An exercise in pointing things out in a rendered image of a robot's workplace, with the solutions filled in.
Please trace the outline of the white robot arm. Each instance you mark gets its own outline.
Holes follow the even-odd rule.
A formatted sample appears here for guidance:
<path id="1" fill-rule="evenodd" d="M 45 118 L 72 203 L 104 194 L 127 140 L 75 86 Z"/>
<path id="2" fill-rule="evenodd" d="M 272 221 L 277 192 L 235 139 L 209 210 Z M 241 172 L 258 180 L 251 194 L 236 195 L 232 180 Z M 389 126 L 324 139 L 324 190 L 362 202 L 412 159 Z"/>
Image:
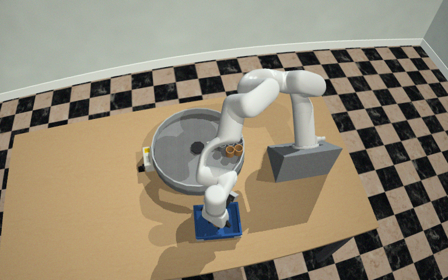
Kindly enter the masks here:
<path id="1" fill-rule="evenodd" d="M 318 147 L 318 142 L 325 141 L 326 138 L 315 136 L 314 110 L 309 97 L 322 96 L 325 91 L 326 82 L 323 77 L 304 70 L 282 72 L 256 69 L 240 79 L 237 85 L 238 94 L 231 94 L 223 101 L 216 137 L 203 148 L 198 160 L 196 181 L 208 187 L 203 202 L 209 216 L 222 216 L 230 202 L 237 200 L 239 196 L 232 191 L 237 182 L 237 173 L 234 170 L 207 165 L 209 154 L 220 146 L 238 143 L 244 118 L 259 115 L 278 97 L 279 92 L 290 94 L 292 102 L 295 135 L 292 148 Z"/>

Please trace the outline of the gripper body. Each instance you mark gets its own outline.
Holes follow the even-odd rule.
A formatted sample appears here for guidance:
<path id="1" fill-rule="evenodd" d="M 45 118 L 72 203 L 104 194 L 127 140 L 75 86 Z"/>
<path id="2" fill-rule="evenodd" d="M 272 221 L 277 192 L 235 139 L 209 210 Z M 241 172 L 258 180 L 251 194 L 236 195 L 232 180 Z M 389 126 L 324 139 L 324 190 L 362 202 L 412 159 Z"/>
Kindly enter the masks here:
<path id="1" fill-rule="evenodd" d="M 205 204 L 202 208 L 202 217 L 205 218 L 206 220 L 208 220 L 209 222 L 213 223 L 214 225 L 216 225 L 219 228 L 224 228 L 224 226 L 226 225 L 226 221 L 229 220 L 229 214 L 228 214 L 227 209 L 222 216 L 220 216 L 218 218 L 213 218 L 206 213 Z"/>

